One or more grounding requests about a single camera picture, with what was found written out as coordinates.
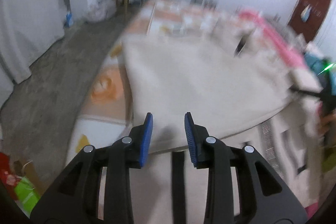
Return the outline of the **cream jacket with black trim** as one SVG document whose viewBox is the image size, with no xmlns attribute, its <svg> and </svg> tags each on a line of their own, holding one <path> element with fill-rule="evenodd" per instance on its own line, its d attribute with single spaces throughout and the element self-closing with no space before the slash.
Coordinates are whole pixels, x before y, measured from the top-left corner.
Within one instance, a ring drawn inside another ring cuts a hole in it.
<svg viewBox="0 0 336 224">
<path fill-rule="evenodd" d="M 305 65 L 288 66 L 270 46 L 240 56 L 201 37 L 130 35 L 122 53 L 133 97 L 134 124 L 153 114 L 150 155 L 131 173 L 136 223 L 172 223 L 171 156 L 186 151 L 184 116 L 227 145 L 254 146 L 304 207 L 319 202 L 318 102 L 294 98 L 297 84 L 319 91 Z"/>
</svg>

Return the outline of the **blue patterned pillow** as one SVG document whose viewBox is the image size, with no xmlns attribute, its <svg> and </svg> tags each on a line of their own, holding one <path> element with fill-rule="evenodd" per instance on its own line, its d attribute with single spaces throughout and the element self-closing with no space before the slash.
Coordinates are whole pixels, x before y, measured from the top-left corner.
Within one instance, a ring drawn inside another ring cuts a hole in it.
<svg viewBox="0 0 336 224">
<path fill-rule="evenodd" d="M 308 52 L 304 54 L 304 59 L 307 66 L 318 77 L 320 83 L 325 84 L 327 80 L 335 82 L 335 63 Z"/>
</svg>

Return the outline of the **pink floral blanket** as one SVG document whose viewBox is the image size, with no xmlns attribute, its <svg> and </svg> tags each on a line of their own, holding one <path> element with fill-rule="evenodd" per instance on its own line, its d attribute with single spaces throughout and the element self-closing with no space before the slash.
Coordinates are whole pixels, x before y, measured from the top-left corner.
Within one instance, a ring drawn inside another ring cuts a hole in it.
<svg viewBox="0 0 336 224">
<path fill-rule="evenodd" d="M 254 10 L 241 10 L 238 12 L 239 18 L 253 21 L 259 28 L 261 28 L 264 36 L 272 41 L 272 45 L 276 49 L 278 55 L 284 63 L 291 68 L 307 69 L 306 62 L 303 55 L 298 50 L 290 48 L 280 34 L 260 15 Z"/>
</svg>

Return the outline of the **green plastic bag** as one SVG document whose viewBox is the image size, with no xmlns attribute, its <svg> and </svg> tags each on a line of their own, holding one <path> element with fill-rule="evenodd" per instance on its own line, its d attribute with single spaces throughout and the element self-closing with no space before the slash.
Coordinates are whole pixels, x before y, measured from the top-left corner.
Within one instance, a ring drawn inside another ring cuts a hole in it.
<svg viewBox="0 0 336 224">
<path fill-rule="evenodd" d="M 14 192 L 23 205 L 25 212 L 30 214 L 40 200 L 40 196 L 36 192 L 34 185 L 27 177 L 19 177 L 19 180 L 14 187 Z"/>
</svg>

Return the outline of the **checkered ginkgo bed sheet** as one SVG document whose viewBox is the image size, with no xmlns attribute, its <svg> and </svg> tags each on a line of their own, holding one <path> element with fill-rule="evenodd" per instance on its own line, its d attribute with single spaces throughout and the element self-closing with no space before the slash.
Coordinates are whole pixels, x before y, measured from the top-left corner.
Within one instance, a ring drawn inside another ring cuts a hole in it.
<svg viewBox="0 0 336 224">
<path fill-rule="evenodd" d="M 154 117 L 150 152 L 186 145 L 183 116 L 189 111 L 219 139 L 261 148 L 261 117 L 232 110 L 228 83 L 261 76 L 251 56 L 225 53 L 208 34 L 219 15 L 197 6 L 150 0 L 105 58 L 75 124 L 67 159 L 87 144 L 112 144 Z"/>
</svg>

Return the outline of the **red patterned bag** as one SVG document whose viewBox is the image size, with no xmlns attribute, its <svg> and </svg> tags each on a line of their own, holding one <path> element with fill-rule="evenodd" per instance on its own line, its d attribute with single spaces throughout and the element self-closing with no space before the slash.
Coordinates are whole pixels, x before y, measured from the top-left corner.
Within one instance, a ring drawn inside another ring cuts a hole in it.
<svg viewBox="0 0 336 224">
<path fill-rule="evenodd" d="M 9 164 L 9 157 L 5 155 L 4 153 L 1 152 L 0 155 L 0 168 L 1 168 L 1 182 L 4 184 L 6 190 L 8 191 L 10 197 L 14 200 L 17 201 L 18 197 L 15 193 L 14 188 L 18 184 L 18 180 L 13 175 L 10 164 Z"/>
</svg>

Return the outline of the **small blue bottle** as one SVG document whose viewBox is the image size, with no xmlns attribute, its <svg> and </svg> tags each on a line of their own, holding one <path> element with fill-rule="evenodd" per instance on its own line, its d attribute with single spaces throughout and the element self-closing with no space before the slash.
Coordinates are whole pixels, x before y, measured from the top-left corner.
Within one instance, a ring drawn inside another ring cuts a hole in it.
<svg viewBox="0 0 336 224">
<path fill-rule="evenodd" d="M 73 26 L 73 24 L 74 24 L 74 20 L 72 18 L 72 13 L 70 11 L 67 11 L 67 13 L 66 13 L 66 21 L 65 21 L 64 25 L 66 26 L 66 28 L 70 28 L 70 27 Z"/>
</svg>

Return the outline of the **white plastic bag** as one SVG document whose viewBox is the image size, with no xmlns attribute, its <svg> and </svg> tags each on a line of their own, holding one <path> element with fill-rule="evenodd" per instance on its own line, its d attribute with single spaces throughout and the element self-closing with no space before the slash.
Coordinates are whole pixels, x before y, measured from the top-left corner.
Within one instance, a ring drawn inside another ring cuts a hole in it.
<svg viewBox="0 0 336 224">
<path fill-rule="evenodd" d="M 85 21 L 88 23 L 103 22 L 116 13 L 116 5 L 112 0 L 99 0 L 96 4 L 91 5 L 85 16 Z"/>
</svg>

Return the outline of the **white curtain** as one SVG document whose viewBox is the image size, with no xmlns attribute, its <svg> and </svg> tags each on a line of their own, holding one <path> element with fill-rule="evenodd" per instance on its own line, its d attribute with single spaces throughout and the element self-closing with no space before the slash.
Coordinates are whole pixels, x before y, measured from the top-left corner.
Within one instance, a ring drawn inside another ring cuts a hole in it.
<svg viewBox="0 0 336 224">
<path fill-rule="evenodd" d="M 31 76 L 30 65 L 64 36 L 64 19 L 60 0 L 1 0 L 1 103 Z"/>
</svg>

